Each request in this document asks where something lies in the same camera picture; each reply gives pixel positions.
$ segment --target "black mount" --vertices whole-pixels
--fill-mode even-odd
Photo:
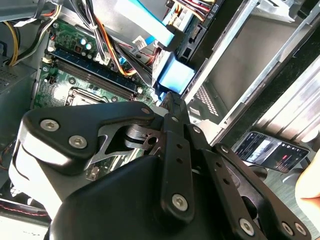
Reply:
[[[207,143],[190,124],[184,101],[169,93],[162,106],[164,116],[142,102],[41,108],[24,116],[18,144],[64,175],[133,148],[144,150],[69,196],[52,222],[54,239],[311,239],[227,146]],[[59,129],[42,129],[44,119]],[[75,135],[86,139],[85,148],[69,144]]]

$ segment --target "gray metal frame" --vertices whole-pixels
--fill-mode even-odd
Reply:
[[[31,18],[36,12],[37,4],[38,0],[1,0],[0,22]]]

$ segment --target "red wire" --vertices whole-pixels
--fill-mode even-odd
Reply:
[[[22,214],[31,215],[31,216],[38,216],[38,217],[48,216],[48,214],[38,214],[38,213],[31,213],[31,212],[21,211],[21,210],[18,210],[18,209],[14,209],[14,208],[3,206],[1,204],[0,204],[0,208],[3,208],[5,210],[9,210],[9,211],[13,211],[13,212],[18,212],[18,213],[22,213]]]
[[[205,6],[201,6],[200,4],[195,3],[195,2],[193,2],[193,1],[191,1],[191,0],[184,0],[184,1],[187,2],[187,3],[190,4],[190,5],[198,8],[198,9],[204,10],[204,11],[206,11],[206,12],[209,12],[209,11],[210,11],[210,8],[207,8],[207,7],[205,7]]]
[[[51,12],[49,13],[45,13],[45,14],[42,14],[42,16],[44,17],[51,17],[54,13],[55,13],[56,10],[52,10]]]

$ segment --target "wire bundle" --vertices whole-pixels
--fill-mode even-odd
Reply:
[[[11,22],[4,21],[3,23],[7,25],[13,38],[13,54],[12,54],[12,57],[7,62],[9,66],[12,66],[17,61],[18,54],[19,54],[19,47],[20,47],[20,41],[21,41],[20,32],[16,27],[14,27],[14,25]]]
[[[203,0],[173,0],[180,7],[186,8],[191,11],[201,22],[206,18],[208,12],[210,12],[211,4],[208,1]]]
[[[104,49],[104,44],[105,44],[107,51],[109,52],[112,58],[112,61],[114,62],[116,67],[119,69],[121,74],[123,74],[124,76],[132,76],[135,73],[137,73],[137,71],[134,68],[130,69],[129,71],[126,71],[121,66],[119,62],[119,55],[126,59],[126,56],[124,54],[124,49],[120,46],[120,45],[123,46],[123,44],[116,42],[106,32],[104,25],[94,14],[92,0],[85,0],[84,2],[82,0],[71,0],[71,4],[75,12],[77,13],[77,15],[83,21],[84,25],[93,31],[98,52],[101,58],[103,60],[107,58],[105,54],[105,49]]]
[[[21,62],[22,60],[25,60],[27,58],[29,58],[31,55],[33,55],[39,45],[41,44],[48,28],[54,23],[55,20],[57,20],[60,12],[61,12],[62,6],[61,5],[57,5],[55,8],[54,13],[50,13],[51,17],[50,19],[44,21],[43,23],[41,23],[40,27],[38,28],[38,31],[36,33],[35,39],[31,45],[31,47],[29,47],[26,51],[24,51],[23,53],[21,53],[18,57],[16,62],[14,62],[14,65],[18,64],[19,62]]]

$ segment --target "orange wire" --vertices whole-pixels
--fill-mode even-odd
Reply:
[[[129,72],[126,72],[126,71],[123,70],[122,66],[120,65],[119,61],[116,58],[115,50],[111,45],[110,39],[109,39],[109,37],[107,35],[107,32],[106,32],[104,26],[102,25],[101,21],[97,17],[95,17],[95,19],[96,19],[96,22],[98,23],[100,29],[102,30],[103,38],[104,38],[104,40],[106,42],[106,47],[108,48],[108,51],[109,51],[113,61],[115,62],[116,66],[118,67],[119,71],[125,76],[132,76],[132,75],[136,74],[137,73],[136,70],[132,70],[132,71],[129,71]]]
[[[45,14],[42,14],[42,16],[44,17],[51,17],[54,13],[55,13],[56,10],[52,10],[51,12],[49,13],[45,13]]]

